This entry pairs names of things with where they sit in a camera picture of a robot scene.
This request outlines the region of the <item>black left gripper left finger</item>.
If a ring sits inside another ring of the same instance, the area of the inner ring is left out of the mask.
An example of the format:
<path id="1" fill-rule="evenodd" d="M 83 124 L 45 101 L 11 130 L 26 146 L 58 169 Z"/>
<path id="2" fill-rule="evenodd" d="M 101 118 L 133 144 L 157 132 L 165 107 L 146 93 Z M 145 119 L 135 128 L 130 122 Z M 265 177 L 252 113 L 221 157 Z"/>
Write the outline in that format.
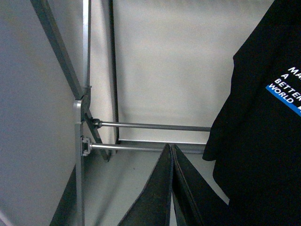
<path id="1" fill-rule="evenodd" d="M 142 192 L 119 222 L 120 226 L 170 224 L 174 159 L 166 144 Z"/>

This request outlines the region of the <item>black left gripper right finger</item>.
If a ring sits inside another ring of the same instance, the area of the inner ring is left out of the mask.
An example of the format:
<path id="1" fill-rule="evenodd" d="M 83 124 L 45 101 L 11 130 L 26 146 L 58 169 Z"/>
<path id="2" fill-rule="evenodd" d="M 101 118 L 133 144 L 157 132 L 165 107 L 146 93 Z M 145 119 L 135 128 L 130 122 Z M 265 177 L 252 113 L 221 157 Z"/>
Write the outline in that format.
<path id="1" fill-rule="evenodd" d="M 214 192 L 177 145 L 174 158 L 173 201 L 178 226 L 236 226 L 238 218 Z"/>

